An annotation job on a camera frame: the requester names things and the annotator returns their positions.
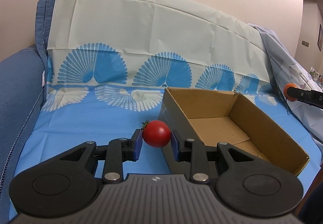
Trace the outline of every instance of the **tomato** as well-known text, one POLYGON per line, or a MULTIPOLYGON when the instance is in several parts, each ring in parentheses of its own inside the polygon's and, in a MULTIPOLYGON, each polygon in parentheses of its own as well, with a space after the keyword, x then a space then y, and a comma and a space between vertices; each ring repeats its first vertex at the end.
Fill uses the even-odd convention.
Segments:
POLYGON ((297 98, 294 98, 294 97, 290 97, 289 95, 287 95, 287 89, 289 88, 297 88, 297 86, 293 83, 288 83, 286 84, 286 86, 284 87, 284 97, 287 98, 287 100, 289 100, 290 102, 295 102, 297 100, 297 98))
POLYGON ((162 148, 168 144, 171 139, 169 127, 160 120, 148 121, 143 123, 143 140, 154 148, 162 148))

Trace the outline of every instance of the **white tag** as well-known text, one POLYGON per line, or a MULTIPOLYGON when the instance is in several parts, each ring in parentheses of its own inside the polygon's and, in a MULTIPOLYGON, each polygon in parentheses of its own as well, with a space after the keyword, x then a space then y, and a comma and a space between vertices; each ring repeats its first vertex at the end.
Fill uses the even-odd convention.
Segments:
POLYGON ((44 86, 45 85, 45 71, 43 71, 43 74, 41 76, 41 86, 44 86))

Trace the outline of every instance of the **open brown box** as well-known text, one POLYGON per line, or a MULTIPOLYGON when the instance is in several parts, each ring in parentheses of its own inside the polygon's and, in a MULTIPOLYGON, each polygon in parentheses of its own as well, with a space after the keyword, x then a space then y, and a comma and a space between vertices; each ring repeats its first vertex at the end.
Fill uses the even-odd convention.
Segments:
MULTIPOLYGON (((232 91, 167 88, 159 120, 182 138, 200 138, 206 146, 228 142, 296 176, 309 162, 308 154, 275 121, 232 91)), ((170 143, 163 152, 173 174, 188 174, 189 163, 175 161, 170 143)))

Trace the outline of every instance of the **painting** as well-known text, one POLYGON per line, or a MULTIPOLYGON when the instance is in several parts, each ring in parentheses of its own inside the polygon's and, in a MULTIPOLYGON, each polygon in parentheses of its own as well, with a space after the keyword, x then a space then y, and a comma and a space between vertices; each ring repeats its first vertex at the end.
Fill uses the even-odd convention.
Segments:
POLYGON ((319 39, 318 39, 318 46, 320 51, 322 51, 322 45, 323 45, 323 28, 322 28, 322 25, 320 25, 319 39))

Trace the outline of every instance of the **orange round object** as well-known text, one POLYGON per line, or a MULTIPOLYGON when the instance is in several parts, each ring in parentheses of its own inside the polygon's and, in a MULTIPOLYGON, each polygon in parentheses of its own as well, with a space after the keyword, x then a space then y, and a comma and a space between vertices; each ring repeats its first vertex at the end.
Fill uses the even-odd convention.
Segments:
POLYGON ((284 96, 285 96, 285 98, 287 98, 288 101, 295 102, 297 100, 297 98, 290 97, 289 95, 287 95, 287 89, 289 89, 291 87, 297 88, 297 86, 294 83, 286 84, 286 86, 284 87, 284 96))

